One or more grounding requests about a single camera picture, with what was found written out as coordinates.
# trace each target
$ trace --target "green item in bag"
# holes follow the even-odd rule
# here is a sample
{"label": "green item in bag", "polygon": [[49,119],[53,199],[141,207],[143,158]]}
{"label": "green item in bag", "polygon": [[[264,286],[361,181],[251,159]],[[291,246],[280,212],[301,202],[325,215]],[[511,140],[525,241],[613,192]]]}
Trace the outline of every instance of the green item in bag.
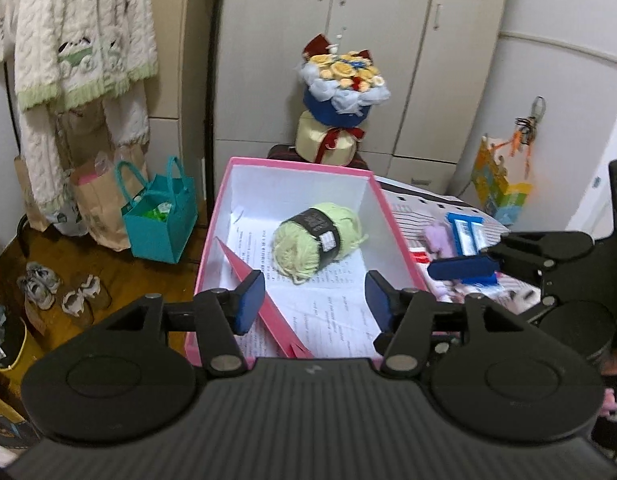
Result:
{"label": "green item in bag", "polygon": [[154,220],[159,220],[160,222],[166,222],[172,206],[173,205],[170,202],[162,202],[156,208],[146,211],[142,216],[145,216],[146,218],[153,218]]}

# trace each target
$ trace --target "yarn ball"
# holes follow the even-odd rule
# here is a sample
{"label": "yarn ball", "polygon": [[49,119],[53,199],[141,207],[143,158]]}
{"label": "yarn ball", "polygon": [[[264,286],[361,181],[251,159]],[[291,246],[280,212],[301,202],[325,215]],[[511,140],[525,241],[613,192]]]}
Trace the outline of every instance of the yarn ball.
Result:
{"label": "yarn ball", "polygon": [[[313,206],[327,215],[340,235],[340,250],[335,261],[340,261],[367,238],[357,214],[348,207],[333,203]],[[276,229],[272,241],[272,257],[277,270],[300,285],[319,270],[319,242],[304,227],[284,221]]]}

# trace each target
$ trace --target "cream cable knit sweater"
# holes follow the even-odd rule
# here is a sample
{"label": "cream cable knit sweater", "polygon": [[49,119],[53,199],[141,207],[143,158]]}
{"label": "cream cable knit sweater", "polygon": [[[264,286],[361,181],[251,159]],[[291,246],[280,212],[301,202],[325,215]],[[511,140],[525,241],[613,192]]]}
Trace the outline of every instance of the cream cable knit sweater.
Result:
{"label": "cream cable knit sweater", "polygon": [[68,110],[105,96],[115,145],[146,142],[143,83],[122,94],[134,81],[156,73],[150,0],[21,0],[15,92],[22,149],[42,212],[52,214],[67,199],[49,110]]}

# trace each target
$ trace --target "teal bag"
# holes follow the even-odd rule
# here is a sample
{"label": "teal bag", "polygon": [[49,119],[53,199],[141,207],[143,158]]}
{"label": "teal bag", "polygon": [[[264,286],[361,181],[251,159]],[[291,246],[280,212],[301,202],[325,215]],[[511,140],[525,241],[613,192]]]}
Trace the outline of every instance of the teal bag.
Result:
{"label": "teal bag", "polygon": [[[180,171],[179,178],[173,178],[174,164]],[[129,168],[144,187],[135,199],[131,198],[124,186],[123,166]],[[178,158],[169,158],[166,175],[158,174],[150,183],[135,165],[126,160],[117,163],[115,178],[127,201],[127,205],[122,208],[122,218],[133,256],[167,264],[178,263],[197,222],[195,183],[184,174]],[[144,216],[163,202],[172,204],[166,221]]]}

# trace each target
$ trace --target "red ribbon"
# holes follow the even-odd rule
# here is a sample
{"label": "red ribbon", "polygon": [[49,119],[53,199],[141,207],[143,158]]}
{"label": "red ribbon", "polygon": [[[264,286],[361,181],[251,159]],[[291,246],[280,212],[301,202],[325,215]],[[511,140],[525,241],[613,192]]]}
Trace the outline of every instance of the red ribbon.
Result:
{"label": "red ribbon", "polygon": [[329,128],[327,134],[322,139],[322,142],[317,149],[317,155],[315,157],[315,163],[321,164],[324,152],[326,150],[335,150],[337,147],[337,139],[340,136],[340,132],[344,130],[349,135],[352,135],[357,142],[360,142],[364,138],[364,130],[361,128]]}

